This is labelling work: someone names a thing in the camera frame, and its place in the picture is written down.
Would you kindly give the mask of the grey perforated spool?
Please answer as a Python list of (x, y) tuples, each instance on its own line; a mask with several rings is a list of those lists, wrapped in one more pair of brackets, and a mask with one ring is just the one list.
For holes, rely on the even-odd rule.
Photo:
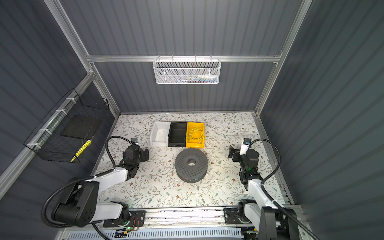
[(201, 181), (208, 171), (208, 158), (198, 149), (188, 148), (181, 151), (175, 159), (178, 177), (186, 183)]

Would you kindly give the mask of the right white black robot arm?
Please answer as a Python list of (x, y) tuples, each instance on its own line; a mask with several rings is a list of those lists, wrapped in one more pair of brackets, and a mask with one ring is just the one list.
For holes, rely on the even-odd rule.
[(239, 177), (241, 184), (253, 197), (241, 199), (235, 208), (224, 208), (225, 223), (252, 224), (252, 234), (245, 234), (245, 239), (254, 240), (299, 240), (299, 226), (289, 216), (296, 217), (293, 210), (280, 210), (262, 189), (263, 177), (258, 172), (259, 153), (248, 145), (234, 149), (229, 147), (228, 158), (240, 163)]

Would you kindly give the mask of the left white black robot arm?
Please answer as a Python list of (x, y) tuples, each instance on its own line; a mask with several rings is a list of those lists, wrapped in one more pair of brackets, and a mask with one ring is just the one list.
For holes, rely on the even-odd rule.
[(99, 203), (98, 195), (106, 189), (135, 177), (140, 163), (150, 159), (149, 150), (130, 145), (115, 169), (74, 183), (65, 189), (51, 213), (52, 220), (70, 226), (84, 227), (99, 221), (111, 221), (113, 227), (131, 224), (129, 206), (120, 202)]

